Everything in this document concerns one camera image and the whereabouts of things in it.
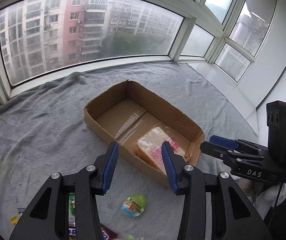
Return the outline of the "white gloved right hand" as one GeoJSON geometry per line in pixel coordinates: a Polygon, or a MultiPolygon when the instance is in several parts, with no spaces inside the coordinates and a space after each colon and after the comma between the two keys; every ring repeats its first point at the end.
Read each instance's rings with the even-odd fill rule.
{"type": "MultiPolygon", "coordinates": [[[[240,178],[237,176],[232,176],[237,182],[238,186],[243,190],[247,198],[256,208],[260,217],[264,220],[268,211],[274,207],[276,198],[279,192],[280,184],[268,187],[263,190],[263,184],[255,182],[253,180],[248,180],[240,178]]],[[[277,206],[282,204],[286,198],[286,184],[283,184],[282,189],[279,194],[277,206]]]]}

